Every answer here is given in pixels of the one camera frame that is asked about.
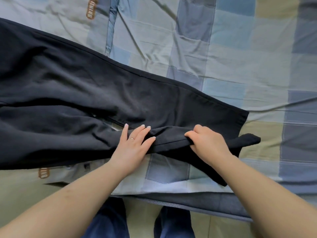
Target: orange logo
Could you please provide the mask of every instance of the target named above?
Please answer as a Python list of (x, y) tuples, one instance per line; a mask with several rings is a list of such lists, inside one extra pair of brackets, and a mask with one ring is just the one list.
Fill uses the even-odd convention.
[(45, 179), (50, 176), (50, 169), (49, 168), (40, 168), (39, 169), (39, 178)]
[(95, 18), (97, 3), (98, 3), (98, 0), (89, 0), (88, 2), (86, 17), (90, 20), (93, 20)]

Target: tile floor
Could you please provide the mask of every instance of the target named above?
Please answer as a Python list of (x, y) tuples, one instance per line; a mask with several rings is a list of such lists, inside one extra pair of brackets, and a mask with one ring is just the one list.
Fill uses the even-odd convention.
[[(0, 227), (59, 188), (42, 184), (38, 170), (0, 171)], [(161, 206), (125, 200), (131, 238), (153, 238)], [(250, 223), (191, 212), (196, 238), (252, 238)]]

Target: person's left hand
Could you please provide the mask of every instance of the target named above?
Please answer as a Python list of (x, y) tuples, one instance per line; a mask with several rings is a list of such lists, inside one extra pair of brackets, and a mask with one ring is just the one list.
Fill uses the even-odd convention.
[(131, 174), (141, 164), (146, 152), (155, 141), (155, 137), (151, 137), (143, 142), (150, 130), (150, 126), (145, 128), (145, 125), (141, 125), (127, 138), (128, 125), (125, 124), (118, 147), (107, 164), (112, 165), (118, 172), (123, 172), (123, 176)]

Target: forearm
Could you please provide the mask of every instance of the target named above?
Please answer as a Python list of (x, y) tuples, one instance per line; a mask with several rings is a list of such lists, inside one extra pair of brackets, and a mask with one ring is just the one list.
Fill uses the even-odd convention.
[(28, 209), (0, 229), (0, 236), (80, 237), (123, 178), (122, 172), (105, 164)]
[(224, 178), (266, 237), (317, 237), (317, 210), (235, 156), (215, 160)]

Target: jeans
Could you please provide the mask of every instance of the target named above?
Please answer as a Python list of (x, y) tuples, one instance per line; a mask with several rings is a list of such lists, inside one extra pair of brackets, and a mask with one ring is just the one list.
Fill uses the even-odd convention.
[[(82, 238), (129, 238), (125, 206), (110, 197), (93, 218)], [(164, 206), (154, 223), (154, 238), (195, 238), (188, 210)]]

